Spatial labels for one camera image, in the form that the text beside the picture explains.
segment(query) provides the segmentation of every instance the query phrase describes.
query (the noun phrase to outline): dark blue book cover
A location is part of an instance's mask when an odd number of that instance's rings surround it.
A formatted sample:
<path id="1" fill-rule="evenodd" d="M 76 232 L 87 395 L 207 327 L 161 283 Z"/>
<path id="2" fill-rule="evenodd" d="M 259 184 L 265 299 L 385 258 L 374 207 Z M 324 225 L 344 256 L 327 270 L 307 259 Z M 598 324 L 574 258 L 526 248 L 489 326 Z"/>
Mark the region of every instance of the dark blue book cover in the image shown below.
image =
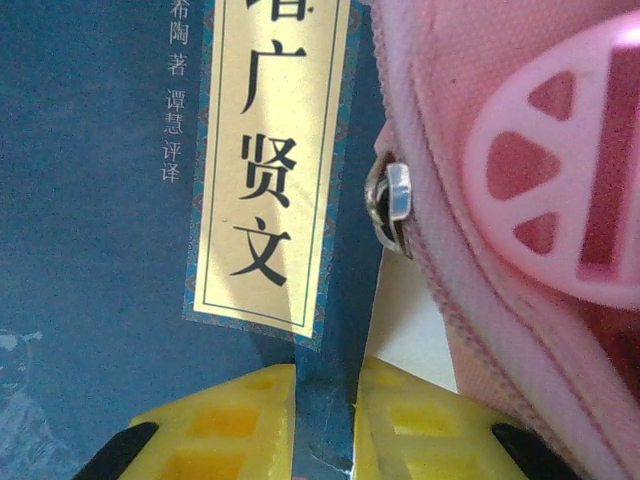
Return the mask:
<path id="1" fill-rule="evenodd" d="M 383 123 L 368 10 L 350 7 L 342 46 L 306 336 L 194 310 L 214 11 L 203 0 L 0 7 L 2 479 L 71 478 L 135 415 L 276 363 L 297 368 L 294 474 L 350 469 L 381 253 L 362 200 Z"/>

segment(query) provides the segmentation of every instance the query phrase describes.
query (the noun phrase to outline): yellow title label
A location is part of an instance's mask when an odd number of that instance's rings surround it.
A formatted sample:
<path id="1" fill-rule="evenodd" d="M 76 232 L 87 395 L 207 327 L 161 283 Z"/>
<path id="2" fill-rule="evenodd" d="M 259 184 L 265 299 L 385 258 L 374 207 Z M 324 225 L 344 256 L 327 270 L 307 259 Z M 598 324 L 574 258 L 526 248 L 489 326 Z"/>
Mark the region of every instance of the yellow title label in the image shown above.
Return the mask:
<path id="1" fill-rule="evenodd" d="M 313 334 L 348 0 L 217 0 L 194 309 Z"/>

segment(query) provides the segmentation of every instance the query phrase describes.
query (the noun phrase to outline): white surface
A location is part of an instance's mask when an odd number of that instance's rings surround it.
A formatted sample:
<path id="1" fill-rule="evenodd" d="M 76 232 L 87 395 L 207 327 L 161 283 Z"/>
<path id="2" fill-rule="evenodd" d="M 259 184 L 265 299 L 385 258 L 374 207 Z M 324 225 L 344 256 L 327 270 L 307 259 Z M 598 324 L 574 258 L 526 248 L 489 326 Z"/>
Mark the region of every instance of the white surface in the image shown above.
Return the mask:
<path id="1" fill-rule="evenodd" d="M 451 391 L 456 384 L 438 311 L 410 260 L 385 251 L 367 354 Z"/>

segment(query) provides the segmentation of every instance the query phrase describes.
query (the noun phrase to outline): zipper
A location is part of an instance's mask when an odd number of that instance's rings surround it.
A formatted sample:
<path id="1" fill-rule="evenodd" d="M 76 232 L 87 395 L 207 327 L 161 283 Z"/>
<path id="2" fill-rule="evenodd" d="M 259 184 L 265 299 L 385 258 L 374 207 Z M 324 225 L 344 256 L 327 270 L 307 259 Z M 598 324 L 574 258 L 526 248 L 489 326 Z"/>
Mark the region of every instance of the zipper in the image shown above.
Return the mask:
<path id="1" fill-rule="evenodd" d="M 402 229 L 402 221 L 411 212 L 409 167 L 394 161 L 391 152 L 379 155 L 365 181 L 364 198 L 380 243 L 392 252 L 411 259 Z"/>
<path id="2" fill-rule="evenodd" d="M 514 384 L 513 380 L 501 368 L 499 362 L 491 354 L 489 348 L 484 342 L 478 338 L 469 319 L 457 307 L 457 302 L 452 298 L 449 290 L 440 280 L 437 268 L 433 264 L 428 254 L 428 249 L 423 244 L 422 232 L 418 226 L 415 217 L 411 212 L 411 199 L 407 204 L 408 211 L 403 212 L 403 218 L 391 222 L 391 213 L 394 205 L 389 202 L 385 205 L 385 196 L 383 191 L 388 188 L 385 183 L 389 182 L 389 167 L 399 164 L 406 168 L 406 177 L 409 182 L 406 191 L 411 197 L 411 180 L 409 167 L 398 161 L 396 152 L 401 149 L 398 144 L 398 136 L 395 133 L 395 122 L 392 108 L 390 108 L 391 94 L 389 91 L 389 72 L 388 57 L 386 51 L 386 42 L 384 38 L 384 30 L 382 28 L 384 22 L 381 18 L 379 2 L 374 2 L 371 8 L 372 30 L 374 50 L 378 67 L 378 75 L 382 90 L 383 106 L 386 113 L 390 137 L 392 139 L 390 150 L 379 155 L 367 176 L 365 185 L 365 202 L 367 210 L 371 217 L 376 235 L 381 243 L 388 249 L 401 253 L 416 261 L 423 277 L 426 279 L 427 287 L 433 295 L 434 301 L 439 307 L 443 319 L 462 340 L 465 347 L 473 352 L 474 357 L 484 365 L 490 375 L 496 379 L 501 392 L 505 398 L 509 398 L 516 406 L 516 411 L 526 424 L 535 429 L 541 435 L 547 444 L 560 454 L 574 470 L 584 478 L 587 478 L 583 467 L 575 460 L 571 451 L 566 447 L 555 434 L 555 432 L 547 425 L 544 419 L 529 403 L 519 388 Z"/>

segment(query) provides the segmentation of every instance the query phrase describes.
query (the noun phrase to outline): yellow plastic object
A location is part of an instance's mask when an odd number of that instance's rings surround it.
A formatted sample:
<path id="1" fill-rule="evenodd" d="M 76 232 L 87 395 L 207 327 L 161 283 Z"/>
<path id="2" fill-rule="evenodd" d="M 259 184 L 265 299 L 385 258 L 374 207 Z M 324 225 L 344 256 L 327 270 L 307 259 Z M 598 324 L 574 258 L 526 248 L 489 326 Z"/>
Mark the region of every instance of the yellow plastic object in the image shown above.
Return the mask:
<path id="1" fill-rule="evenodd" d="M 527 480 L 491 432 L 518 422 L 381 360 L 365 360 L 355 422 L 355 480 Z"/>
<path id="2" fill-rule="evenodd" d="M 275 365 L 139 415 L 160 428 L 119 480 L 290 479 L 294 392 Z"/>

